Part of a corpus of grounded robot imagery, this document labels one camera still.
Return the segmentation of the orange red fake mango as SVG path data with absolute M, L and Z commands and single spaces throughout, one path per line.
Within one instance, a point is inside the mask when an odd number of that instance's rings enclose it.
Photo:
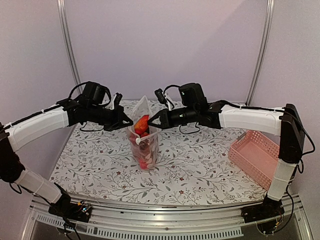
M 134 131 L 139 136 L 143 134 L 149 134 L 149 125 L 148 125 L 149 115 L 143 115 L 134 125 Z

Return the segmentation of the clear polka dot zip bag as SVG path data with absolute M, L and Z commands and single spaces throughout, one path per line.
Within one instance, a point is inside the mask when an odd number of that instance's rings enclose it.
M 151 170 L 155 166 L 159 152 L 159 131 L 148 124 L 151 116 L 148 99 L 143 96 L 129 111 L 133 125 L 126 129 L 133 158 L 144 171 Z

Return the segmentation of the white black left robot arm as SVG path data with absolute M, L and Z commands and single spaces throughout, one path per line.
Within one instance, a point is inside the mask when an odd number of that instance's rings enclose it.
M 74 87 L 66 98 L 52 106 L 0 127 L 0 179 L 43 198 L 63 217 L 70 217 L 75 211 L 69 194 L 25 166 L 19 152 L 78 124 L 94 123 L 107 132 L 133 125 L 120 104 L 120 93 L 112 95 L 108 87 L 93 81 L 78 87 L 83 88 L 78 96 L 73 97 Z

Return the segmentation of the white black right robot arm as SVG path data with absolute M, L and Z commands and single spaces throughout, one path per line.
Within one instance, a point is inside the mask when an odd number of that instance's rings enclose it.
M 277 165 L 272 174 L 265 202 L 259 206 L 262 218 L 269 218 L 278 210 L 278 202 L 286 193 L 304 153 L 305 138 L 308 134 L 296 107 L 254 107 L 218 100 L 209 103 L 199 83 L 177 85 L 182 107 L 176 108 L 167 95 L 166 89 L 157 89 L 157 100 L 165 105 L 148 124 L 162 130 L 197 123 L 215 130 L 243 129 L 272 134 L 280 138 Z

